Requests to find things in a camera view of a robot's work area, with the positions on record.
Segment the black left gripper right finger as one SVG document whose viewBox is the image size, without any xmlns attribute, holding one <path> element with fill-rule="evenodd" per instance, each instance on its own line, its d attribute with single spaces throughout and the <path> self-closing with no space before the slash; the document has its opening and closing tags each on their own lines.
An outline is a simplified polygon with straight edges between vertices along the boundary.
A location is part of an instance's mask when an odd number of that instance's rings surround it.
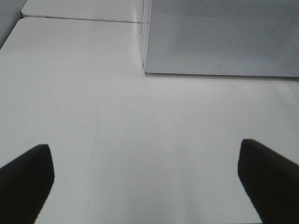
<svg viewBox="0 0 299 224">
<path fill-rule="evenodd" d="M 299 222 L 299 166 L 253 139 L 241 142 L 238 176 L 264 224 Z"/>
</svg>

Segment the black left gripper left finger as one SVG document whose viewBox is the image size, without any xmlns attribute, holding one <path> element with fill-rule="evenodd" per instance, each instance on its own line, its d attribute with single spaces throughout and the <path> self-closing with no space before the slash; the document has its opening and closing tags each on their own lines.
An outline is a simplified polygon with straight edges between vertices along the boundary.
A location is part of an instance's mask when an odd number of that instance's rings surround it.
<svg viewBox="0 0 299 224">
<path fill-rule="evenodd" d="M 33 224 L 51 191 L 55 173 L 50 147 L 37 145 L 0 168 L 0 222 Z"/>
</svg>

